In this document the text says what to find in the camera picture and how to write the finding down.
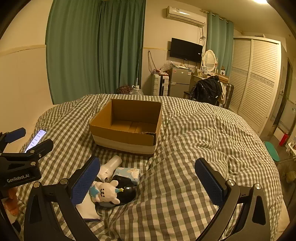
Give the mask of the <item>person's left hand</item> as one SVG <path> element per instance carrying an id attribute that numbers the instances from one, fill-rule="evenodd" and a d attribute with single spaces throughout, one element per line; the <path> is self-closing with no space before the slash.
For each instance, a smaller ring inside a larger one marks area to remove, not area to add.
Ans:
<path id="1" fill-rule="evenodd" d="M 5 209 L 12 215 L 17 216 L 19 213 L 18 199 L 16 196 L 17 188 L 11 188 L 8 190 L 8 198 L 4 202 Z"/>

